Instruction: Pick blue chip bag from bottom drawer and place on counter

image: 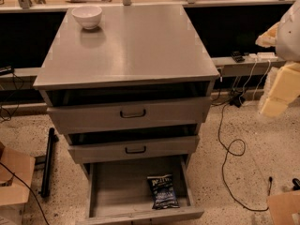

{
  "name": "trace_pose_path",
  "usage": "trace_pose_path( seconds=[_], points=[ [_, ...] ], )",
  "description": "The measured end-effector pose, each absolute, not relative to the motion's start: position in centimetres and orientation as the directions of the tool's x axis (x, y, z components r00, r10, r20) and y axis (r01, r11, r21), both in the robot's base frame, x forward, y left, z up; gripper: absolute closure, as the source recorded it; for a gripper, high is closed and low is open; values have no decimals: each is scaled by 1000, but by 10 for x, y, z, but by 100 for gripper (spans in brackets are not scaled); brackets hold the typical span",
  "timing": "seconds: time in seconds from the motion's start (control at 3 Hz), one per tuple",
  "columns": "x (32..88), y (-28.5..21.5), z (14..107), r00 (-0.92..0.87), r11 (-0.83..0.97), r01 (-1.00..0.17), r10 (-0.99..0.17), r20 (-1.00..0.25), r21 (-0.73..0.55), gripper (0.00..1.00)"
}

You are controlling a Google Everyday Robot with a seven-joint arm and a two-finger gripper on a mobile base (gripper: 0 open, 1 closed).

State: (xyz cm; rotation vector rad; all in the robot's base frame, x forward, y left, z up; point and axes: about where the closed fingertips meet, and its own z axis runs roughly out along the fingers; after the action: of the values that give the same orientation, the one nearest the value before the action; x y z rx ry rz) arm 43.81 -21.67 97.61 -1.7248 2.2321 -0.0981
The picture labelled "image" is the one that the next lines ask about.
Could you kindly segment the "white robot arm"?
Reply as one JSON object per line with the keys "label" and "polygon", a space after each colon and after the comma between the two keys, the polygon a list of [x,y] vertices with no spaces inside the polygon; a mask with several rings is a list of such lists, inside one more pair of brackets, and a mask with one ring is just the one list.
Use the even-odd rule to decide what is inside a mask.
{"label": "white robot arm", "polygon": [[255,43],[264,48],[274,47],[277,56],[286,61],[262,96],[261,113],[276,117],[300,96],[300,0]]}

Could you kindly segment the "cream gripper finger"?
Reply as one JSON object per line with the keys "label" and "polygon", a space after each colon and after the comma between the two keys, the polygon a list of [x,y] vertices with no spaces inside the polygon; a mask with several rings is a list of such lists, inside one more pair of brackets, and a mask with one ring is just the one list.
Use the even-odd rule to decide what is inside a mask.
{"label": "cream gripper finger", "polygon": [[275,47],[277,44],[278,22],[259,35],[255,44],[264,48]]}
{"label": "cream gripper finger", "polygon": [[259,102],[259,111],[268,117],[281,115],[300,96],[300,64],[287,62],[283,67],[271,67]]}

